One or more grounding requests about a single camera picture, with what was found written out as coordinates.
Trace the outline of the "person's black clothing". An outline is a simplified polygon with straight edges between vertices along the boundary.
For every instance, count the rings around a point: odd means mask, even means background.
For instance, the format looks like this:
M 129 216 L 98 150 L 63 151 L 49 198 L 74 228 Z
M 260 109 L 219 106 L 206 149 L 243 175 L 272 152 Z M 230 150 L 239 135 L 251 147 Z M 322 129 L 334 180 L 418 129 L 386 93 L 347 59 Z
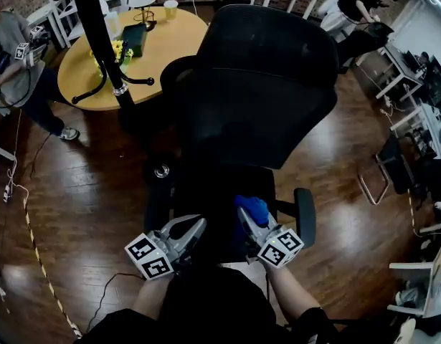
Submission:
M 320 308 L 278 325 L 262 290 L 226 267 L 174 275 L 158 320 L 126 308 L 107 314 L 75 344 L 346 344 Z

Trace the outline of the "translucent white jug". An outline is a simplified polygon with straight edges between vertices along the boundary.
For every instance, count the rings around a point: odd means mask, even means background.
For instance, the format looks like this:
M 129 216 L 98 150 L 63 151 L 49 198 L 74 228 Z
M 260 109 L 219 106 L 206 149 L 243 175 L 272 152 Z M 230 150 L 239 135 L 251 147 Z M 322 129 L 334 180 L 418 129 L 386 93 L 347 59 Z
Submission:
M 104 16 L 106 28 L 108 31 L 108 36 L 111 40 L 117 39 L 121 35 L 121 27 L 118 18 L 118 13 L 116 11 L 109 11 Z

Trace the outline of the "black mesh office chair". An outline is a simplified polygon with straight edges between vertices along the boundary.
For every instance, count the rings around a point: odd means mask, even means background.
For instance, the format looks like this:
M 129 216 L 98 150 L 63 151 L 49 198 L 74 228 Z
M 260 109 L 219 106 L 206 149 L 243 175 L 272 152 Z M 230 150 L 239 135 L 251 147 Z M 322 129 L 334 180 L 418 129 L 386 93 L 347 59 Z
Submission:
M 271 169 L 337 102 L 333 85 L 226 69 L 190 72 L 175 96 L 185 159 Z

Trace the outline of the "white metal shelf rack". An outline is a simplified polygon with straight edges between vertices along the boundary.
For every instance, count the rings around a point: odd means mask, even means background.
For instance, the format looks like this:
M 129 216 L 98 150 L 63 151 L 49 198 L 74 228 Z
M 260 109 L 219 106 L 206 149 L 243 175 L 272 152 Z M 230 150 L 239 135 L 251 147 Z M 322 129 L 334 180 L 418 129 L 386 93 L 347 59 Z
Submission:
M 128 0 L 100 0 L 104 16 L 109 11 L 118 14 L 128 9 Z M 49 27 L 61 48 L 71 47 L 73 41 L 84 34 L 74 0 L 48 0 L 48 2 L 27 17 L 31 27 L 49 23 Z

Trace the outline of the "person's left forearm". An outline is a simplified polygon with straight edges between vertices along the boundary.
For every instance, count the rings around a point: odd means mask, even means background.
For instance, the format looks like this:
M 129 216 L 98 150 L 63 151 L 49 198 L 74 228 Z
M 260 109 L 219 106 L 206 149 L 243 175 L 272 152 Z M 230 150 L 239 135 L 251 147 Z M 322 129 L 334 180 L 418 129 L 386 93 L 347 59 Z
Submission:
M 158 320 L 166 297 L 169 284 L 174 274 L 168 274 L 154 280 L 146 280 L 139 290 L 132 310 L 153 320 Z

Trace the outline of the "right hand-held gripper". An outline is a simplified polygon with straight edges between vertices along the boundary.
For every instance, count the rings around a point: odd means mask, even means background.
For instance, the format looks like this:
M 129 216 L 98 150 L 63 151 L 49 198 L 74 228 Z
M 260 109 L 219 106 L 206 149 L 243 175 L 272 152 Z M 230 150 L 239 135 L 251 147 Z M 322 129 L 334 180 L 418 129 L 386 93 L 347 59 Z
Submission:
M 304 242 L 295 231 L 278 224 L 272 214 L 268 214 L 266 228 L 257 227 L 248 211 L 241 206 L 237 208 L 237 215 L 246 235 L 253 242 L 255 250 L 252 257 L 270 267 L 285 266 L 304 247 Z

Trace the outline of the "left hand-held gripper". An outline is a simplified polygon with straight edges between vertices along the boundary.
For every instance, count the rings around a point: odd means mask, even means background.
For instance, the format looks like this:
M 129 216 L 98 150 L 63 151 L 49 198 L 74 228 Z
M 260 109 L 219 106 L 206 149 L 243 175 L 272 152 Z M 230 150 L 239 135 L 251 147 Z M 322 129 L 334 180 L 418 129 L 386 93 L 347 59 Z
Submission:
M 189 255 L 206 227 L 207 220 L 200 214 L 180 216 L 160 231 L 140 234 L 125 247 L 125 252 L 146 280 L 154 280 L 174 272 L 172 263 Z

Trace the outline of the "yellow flowers in pot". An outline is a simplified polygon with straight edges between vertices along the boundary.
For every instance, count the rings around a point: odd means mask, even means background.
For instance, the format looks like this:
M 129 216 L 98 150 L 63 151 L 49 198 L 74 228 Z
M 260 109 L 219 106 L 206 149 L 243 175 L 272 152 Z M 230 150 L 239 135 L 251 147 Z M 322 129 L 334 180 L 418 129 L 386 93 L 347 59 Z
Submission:
M 131 60 L 133 59 L 134 51 L 131 48 L 128 48 L 127 42 L 121 39 L 112 40 L 110 43 L 112 44 L 115 58 L 120 65 L 120 70 L 123 74 L 125 74 Z

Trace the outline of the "blue cloth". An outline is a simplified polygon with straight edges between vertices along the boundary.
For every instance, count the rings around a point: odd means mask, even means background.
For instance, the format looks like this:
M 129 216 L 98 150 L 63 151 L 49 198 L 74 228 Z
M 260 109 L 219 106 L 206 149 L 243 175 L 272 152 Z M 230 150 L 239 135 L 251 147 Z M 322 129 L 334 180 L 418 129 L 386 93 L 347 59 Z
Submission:
M 268 225 L 268 207 L 264 200 L 252 196 L 246 197 L 242 195 L 236 195 L 234 198 L 235 206 L 242 207 L 250 215 L 252 220 L 259 227 L 266 227 Z

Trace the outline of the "round wooden table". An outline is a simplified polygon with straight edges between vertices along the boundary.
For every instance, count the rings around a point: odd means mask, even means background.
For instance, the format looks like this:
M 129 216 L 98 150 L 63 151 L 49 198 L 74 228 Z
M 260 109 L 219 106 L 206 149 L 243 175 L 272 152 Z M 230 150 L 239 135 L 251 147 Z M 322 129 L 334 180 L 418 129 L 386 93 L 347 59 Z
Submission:
M 146 34 L 143 56 L 133 57 L 126 75 L 131 79 L 152 77 L 155 82 L 153 85 L 129 84 L 128 89 L 135 104 L 161 94 L 160 76 L 163 70 L 178 58 L 196 54 L 208 29 L 201 18 L 188 11 L 178 9 L 176 18 L 168 21 L 162 6 L 152 7 L 150 10 L 156 25 Z M 98 61 L 84 33 L 62 60 L 57 76 L 60 92 L 67 101 L 71 101 L 74 96 L 95 89 L 102 78 Z M 110 80 L 106 81 L 98 94 L 76 106 L 94 111 L 119 108 Z

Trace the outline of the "white cluttered desk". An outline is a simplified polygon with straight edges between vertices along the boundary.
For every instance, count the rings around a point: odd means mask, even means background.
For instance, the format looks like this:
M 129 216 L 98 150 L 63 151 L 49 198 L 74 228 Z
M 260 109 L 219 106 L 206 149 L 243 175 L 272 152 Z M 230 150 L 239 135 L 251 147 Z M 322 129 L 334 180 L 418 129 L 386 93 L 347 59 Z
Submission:
M 427 319 L 441 314 L 441 246 L 435 258 L 429 262 L 391 263 L 389 268 L 409 288 L 417 288 L 417 302 L 414 307 L 389 304 L 392 312 Z

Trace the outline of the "yellow cup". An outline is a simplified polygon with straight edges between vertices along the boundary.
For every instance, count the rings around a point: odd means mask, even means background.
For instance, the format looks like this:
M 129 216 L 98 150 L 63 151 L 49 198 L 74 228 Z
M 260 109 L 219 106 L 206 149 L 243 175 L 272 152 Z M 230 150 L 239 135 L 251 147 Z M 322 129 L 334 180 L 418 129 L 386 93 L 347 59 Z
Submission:
M 178 5 L 179 3 L 176 0 L 167 0 L 163 3 L 166 20 L 169 21 L 169 20 L 174 20 L 176 18 Z

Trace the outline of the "person's right forearm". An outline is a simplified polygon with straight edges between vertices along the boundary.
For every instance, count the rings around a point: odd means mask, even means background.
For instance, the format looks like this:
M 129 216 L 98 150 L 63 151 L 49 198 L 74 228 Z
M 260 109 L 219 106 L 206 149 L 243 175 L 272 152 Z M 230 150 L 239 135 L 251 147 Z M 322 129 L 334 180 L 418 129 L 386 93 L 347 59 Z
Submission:
M 276 268 L 266 264 L 265 271 L 280 309 L 289 324 L 294 323 L 309 309 L 321 307 L 286 266 Z

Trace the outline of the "black chair headrest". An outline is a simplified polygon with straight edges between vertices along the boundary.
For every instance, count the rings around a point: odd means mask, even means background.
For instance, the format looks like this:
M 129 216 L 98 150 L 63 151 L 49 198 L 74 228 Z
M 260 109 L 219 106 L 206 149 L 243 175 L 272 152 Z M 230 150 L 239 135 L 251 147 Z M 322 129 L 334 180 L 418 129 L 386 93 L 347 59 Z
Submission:
M 261 72 L 307 86 L 333 87 L 338 77 L 336 43 L 326 31 L 264 6 L 222 7 L 196 55 L 207 67 Z

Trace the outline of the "black coat rack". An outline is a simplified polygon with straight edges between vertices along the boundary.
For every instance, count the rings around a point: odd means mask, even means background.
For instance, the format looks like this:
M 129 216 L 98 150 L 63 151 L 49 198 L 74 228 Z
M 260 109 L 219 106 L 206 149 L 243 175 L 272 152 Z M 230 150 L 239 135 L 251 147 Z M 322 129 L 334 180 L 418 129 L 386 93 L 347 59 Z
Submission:
M 121 127 L 128 133 L 137 135 L 144 146 L 147 159 L 143 163 L 143 178 L 153 188 L 167 188 L 174 186 L 174 174 L 176 167 L 175 156 L 169 153 L 157 153 L 146 135 L 143 134 L 143 126 L 139 123 L 143 114 L 140 105 L 134 103 L 129 84 L 153 85 L 152 77 L 146 79 L 131 79 L 120 69 L 122 59 L 116 59 L 110 43 L 106 23 L 100 0 L 74 0 L 80 21 L 85 30 L 90 48 L 98 61 L 103 78 L 100 84 L 93 90 L 72 98 L 72 104 L 92 97 L 99 93 L 110 80 L 112 92 L 119 104 L 118 119 Z

